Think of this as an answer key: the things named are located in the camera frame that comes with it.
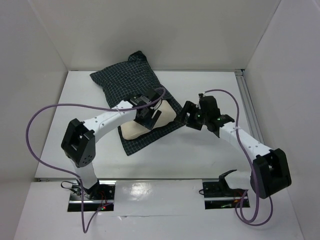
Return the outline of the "cream pillow with bear print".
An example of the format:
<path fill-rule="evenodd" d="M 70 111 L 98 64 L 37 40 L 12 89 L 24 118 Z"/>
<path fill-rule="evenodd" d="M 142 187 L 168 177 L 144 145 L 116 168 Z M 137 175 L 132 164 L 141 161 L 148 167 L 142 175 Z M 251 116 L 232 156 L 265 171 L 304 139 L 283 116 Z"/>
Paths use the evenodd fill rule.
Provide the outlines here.
<path fill-rule="evenodd" d="M 142 135 L 145 135 L 153 130 L 158 130 L 162 127 L 168 127 L 169 124 L 174 122 L 177 116 L 174 109 L 171 107 L 167 100 L 163 100 L 156 112 L 161 112 L 152 130 L 138 124 L 134 120 L 126 122 L 120 126 L 121 135 L 125 140 L 134 140 Z"/>

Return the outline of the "dark checked pillowcase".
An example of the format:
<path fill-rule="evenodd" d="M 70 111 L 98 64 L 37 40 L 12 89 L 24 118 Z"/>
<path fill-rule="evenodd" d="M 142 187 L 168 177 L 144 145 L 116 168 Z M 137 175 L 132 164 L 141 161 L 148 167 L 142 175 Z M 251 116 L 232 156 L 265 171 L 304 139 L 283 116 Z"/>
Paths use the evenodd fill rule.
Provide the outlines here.
<path fill-rule="evenodd" d="M 110 108 L 115 107 L 130 95 L 144 94 L 149 89 L 162 86 L 150 67 L 147 57 L 141 51 L 131 54 L 127 61 L 105 67 L 89 76 L 102 88 Z M 117 130 L 126 155 L 130 156 L 182 126 L 183 124 L 172 121 L 133 140 L 124 139 L 123 130 L 120 127 Z"/>

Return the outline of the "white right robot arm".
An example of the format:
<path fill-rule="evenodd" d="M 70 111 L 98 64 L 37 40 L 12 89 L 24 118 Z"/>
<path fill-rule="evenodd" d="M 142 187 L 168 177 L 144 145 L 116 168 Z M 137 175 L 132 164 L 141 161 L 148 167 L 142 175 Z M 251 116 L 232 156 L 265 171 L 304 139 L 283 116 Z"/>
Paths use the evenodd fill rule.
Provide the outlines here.
<path fill-rule="evenodd" d="M 237 126 L 231 116 L 221 114 L 214 96 L 201 93 L 197 104 L 186 101 L 175 121 L 199 131 L 205 126 L 248 158 L 250 172 L 230 170 L 221 175 L 224 180 L 219 182 L 218 190 L 223 196 L 230 196 L 235 189 L 251 188 L 266 199 L 292 184 L 285 152 L 262 144 Z"/>

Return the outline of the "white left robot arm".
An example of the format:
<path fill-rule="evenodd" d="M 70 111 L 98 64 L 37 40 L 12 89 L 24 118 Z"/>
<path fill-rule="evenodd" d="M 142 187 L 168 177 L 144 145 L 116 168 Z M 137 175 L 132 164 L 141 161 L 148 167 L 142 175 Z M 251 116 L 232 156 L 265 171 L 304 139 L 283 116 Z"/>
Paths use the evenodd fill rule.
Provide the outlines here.
<path fill-rule="evenodd" d="M 86 199 L 92 200 L 104 191 L 92 164 L 96 156 L 96 143 L 130 121 L 151 130 L 162 113 L 156 109 L 161 101 L 162 95 L 156 89 L 149 89 L 146 93 L 127 96 L 110 111 L 96 117 L 84 121 L 75 118 L 69 122 L 61 148 L 82 181 L 80 192 Z"/>

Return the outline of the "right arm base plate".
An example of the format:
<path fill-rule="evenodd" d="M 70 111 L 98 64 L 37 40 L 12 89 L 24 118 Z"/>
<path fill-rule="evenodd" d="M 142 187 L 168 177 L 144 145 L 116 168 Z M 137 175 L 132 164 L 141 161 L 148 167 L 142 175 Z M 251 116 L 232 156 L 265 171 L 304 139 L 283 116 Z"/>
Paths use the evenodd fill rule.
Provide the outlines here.
<path fill-rule="evenodd" d="M 204 197 L 206 210 L 234 209 L 245 190 L 231 189 L 220 181 L 203 181 L 198 193 Z"/>

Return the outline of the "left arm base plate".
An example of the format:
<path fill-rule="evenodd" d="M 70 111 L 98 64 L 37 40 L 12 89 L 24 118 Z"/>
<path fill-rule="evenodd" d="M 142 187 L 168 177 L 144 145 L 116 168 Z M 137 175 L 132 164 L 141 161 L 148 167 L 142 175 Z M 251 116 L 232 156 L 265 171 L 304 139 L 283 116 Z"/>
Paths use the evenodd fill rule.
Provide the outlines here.
<path fill-rule="evenodd" d="M 71 181 L 63 181 L 60 185 L 70 191 L 67 211 L 70 213 L 81 212 L 82 193 L 79 184 Z M 115 200 L 115 183 L 100 183 L 99 189 L 91 194 L 84 193 L 83 211 L 113 212 Z"/>

